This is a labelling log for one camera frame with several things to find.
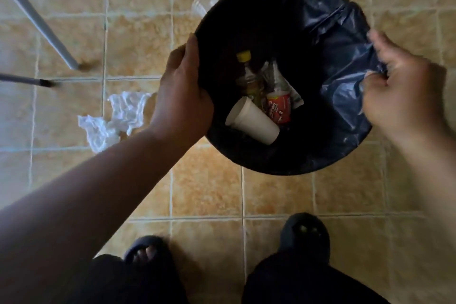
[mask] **yellow bottle cap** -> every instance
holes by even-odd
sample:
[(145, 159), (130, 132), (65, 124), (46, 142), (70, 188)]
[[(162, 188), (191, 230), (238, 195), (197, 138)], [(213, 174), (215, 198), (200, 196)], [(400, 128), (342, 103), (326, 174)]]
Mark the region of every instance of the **yellow bottle cap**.
[(236, 54), (239, 63), (247, 63), (250, 59), (252, 59), (252, 55), (250, 51), (243, 51)]

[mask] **tiled floor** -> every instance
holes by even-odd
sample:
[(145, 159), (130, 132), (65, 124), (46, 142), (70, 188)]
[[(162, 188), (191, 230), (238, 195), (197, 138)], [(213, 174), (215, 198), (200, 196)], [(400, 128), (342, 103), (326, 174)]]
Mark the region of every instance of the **tiled floor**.
[[(155, 93), (169, 51), (199, 22), (192, 0), (31, 1), (93, 69), (68, 70), (15, 4), (0, 0), (0, 72), (61, 82), (52, 90), (0, 83), (1, 206), (92, 156), (77, 115), (109, 117), (112, 93)], [(446, 107), (456, 127), (456, 0), (355, 1), (394, 41), (450, 69)], [(154, 105), (155, 96), (148, 118)], [(235, 303), (246, 274), (277, 248), (286, 217), (304, 210), (327, 225), (333, 266), (393, 303), (455, 302), (456, 256), (376, 130), (344, 160), (295, 177), (242, 169), (203, 139), (102, 251), (122, 255), (138, 236), (164, 236), (193, 303)]]

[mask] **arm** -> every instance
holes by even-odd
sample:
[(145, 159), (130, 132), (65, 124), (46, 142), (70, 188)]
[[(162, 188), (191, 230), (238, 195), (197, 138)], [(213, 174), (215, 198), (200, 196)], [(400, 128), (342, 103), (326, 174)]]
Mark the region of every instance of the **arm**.
[(168, 59), (149, 128), (0, 211), (5, 303), (49, 302), (206, 134), (214, 107), (198, 87), (198, 64), (191, 35)]
[(369, 35), (389, 77), (367, 75), (363, 109), (401, 151), (431, 215), (456, 247), (456, 137), (444, 118), (446, 70), (398, 47), (385, 34)]

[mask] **forearm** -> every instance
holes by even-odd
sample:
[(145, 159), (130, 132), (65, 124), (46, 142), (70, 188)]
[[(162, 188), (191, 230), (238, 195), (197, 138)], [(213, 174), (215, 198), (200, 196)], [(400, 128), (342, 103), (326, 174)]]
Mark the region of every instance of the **forearm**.
[(397, 145), (409, 163), (423, 202), (456, 247), (456, 137), (448, 128)]
[(37, 298), (88, 264), (185, 151), (148, 129), (0, 211), (1, 287)]

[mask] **trash can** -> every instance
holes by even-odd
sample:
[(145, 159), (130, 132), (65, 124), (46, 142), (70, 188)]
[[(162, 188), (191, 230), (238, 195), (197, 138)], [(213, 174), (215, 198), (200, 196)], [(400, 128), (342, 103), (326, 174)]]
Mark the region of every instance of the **trash can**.
[[(386, 72), (368, 30), (350, 0), (220, 0), (196, 30), (199, 84), (215, 107), (209, 142), (233, 162), (275, 175), (309, 173), (347, 156), (371, 129), (360, 83), (368, 71)], [(254, 70), (275, 58), (304, 100), (271, 145), (225, 126), (241, 97), (236, 53), (246, 50)]]

